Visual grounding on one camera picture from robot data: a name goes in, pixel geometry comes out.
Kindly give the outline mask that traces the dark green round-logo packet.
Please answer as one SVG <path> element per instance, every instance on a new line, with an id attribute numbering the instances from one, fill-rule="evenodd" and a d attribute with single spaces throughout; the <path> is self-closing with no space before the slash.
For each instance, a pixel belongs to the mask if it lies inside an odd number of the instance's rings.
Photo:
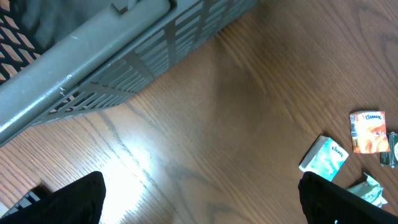
<path id="1" fill-rule="evenodd" d="M 390 151 L 380 153 L 380 163 L 382 166 L 397 168 L 397 133 L 391 132 L 387 138 Z"/>

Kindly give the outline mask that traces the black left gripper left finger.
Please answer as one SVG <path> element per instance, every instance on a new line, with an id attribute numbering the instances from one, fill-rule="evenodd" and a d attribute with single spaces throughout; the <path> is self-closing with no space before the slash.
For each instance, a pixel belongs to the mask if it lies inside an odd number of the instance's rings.
<path id="1" fill-rule="evenodd" d="M 105 196 L 103 175 L 94 171 L 52 192 L 37 203 L 1 218 L 1 223 L 98 224 Z"/>

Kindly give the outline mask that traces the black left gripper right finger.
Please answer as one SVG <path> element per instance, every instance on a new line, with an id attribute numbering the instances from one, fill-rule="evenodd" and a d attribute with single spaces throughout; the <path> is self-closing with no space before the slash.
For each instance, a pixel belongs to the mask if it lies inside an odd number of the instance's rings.
<path id="1" fill-rule="evenodd" d="M 397 223 L 397 216 L 313 172 L 303 174 L 298 190 L 308 223 Z"/>

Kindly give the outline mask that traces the orange tissue packet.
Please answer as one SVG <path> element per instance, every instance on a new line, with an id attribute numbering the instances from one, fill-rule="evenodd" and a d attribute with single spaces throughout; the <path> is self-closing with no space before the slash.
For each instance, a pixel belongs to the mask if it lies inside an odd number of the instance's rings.
<path id="1" fill-rule="evenodd" d="M 353 152 L 389 152 L 384 111 L 357 111 L 349 115 Z"/>

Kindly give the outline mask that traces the teal wipes packet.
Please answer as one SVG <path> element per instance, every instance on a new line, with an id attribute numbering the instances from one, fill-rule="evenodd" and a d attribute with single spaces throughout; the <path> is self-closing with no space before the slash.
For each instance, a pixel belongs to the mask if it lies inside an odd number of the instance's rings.
<path id="1" fill-rule="evenodd" d="M 388 204 L 387 200 L 382 196 L 382 191 L 384 188 L 380 185 L 380 183 L 369 174 L 364 173 L 364 175 L 366 176 L 366 180 L 364 182 L 347 188 L 347 191 L 378 208 Z"/>

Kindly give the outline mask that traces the teal Kleenex tissue packet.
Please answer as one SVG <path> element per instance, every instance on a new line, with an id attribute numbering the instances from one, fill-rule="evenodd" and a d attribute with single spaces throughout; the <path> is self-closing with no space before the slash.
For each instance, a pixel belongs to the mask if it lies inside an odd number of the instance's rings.
<path id="1" fill-rule="evenodd" d="M 301 161 L 302 172 L 313 172 L 332 181 L 349 154 L 332 138 L 319 136 Z"/>

